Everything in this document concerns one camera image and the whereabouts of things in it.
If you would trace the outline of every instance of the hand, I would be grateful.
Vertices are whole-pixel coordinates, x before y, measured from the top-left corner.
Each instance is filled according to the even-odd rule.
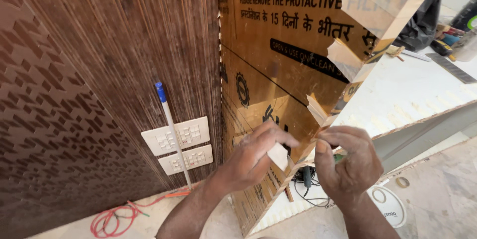
[[[350,126],[334,126],[319,133],[315,148],[318,180],[326,194],[345,214],[362,201],[366,190],[384,172],[368,133]],[[335,164],[331,145],[348,152]]]
[[[275,143],[285,143],[297,147],[300,143],[291,134],[281,130],[272,121],[266,121],[255,129],[253,134],[245,136],[235,146],[232,156],[221,167],[214,177],[221,182],[222,191],[246,189],[259,184],[270,168],[271,160],[267,155]]]

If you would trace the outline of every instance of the brown patterned wall panel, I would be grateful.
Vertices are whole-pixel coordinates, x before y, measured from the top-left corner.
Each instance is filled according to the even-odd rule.
[[[218,0],[25,0],[78,73],[152,168],[167,176],[140,132],[166,126],[154,90],[161,81],[175,122],[208,117],[214,163],[190,170],[204,179],[222,162]]]
[[[0,0],[0,238],[165,189],[24,0]]]

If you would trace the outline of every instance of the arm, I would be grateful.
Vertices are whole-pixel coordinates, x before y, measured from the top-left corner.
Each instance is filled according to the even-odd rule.
[[[229,160],[172,210],[156,238],[199,238],[207,218],[227,194],[262,181],[271,164],[267,151],[276,142],[290,147],[299,145],[292,135],[280,130],[272,121],[263,123],[253,134],[245,136]]]
[[[378,181],[383,166],[366,131],[334,126],[319,133],[315,165],[319,182],[343,212],[350,239],[399,239],[366,190]],[[335,164],[331,145],[348,152]]]

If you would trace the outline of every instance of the light switch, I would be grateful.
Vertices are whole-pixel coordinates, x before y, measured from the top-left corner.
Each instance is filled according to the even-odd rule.
[[[185,149],[210,141],[207,116],[174,125],[179,147]],[[141,132],[155,156],[177,151],[168,126]]]
[[[210,164],[214,161],[212,157],[211,145],[194,148],[192,150],[184,151],[182,153],[187,169],[194,169],[199,166]],[[179,156],[177,155],[177,153],[159,158],[158,161],[167,175],[176,174],[181,172],[182,170],[182,166],[180,165]]]

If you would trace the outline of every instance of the white bucket lid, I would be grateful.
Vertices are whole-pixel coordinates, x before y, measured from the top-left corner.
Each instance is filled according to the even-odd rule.
[[[393,228],[399,228],[406,223],[406,209],[390,189],[373,185],[366,192]]]

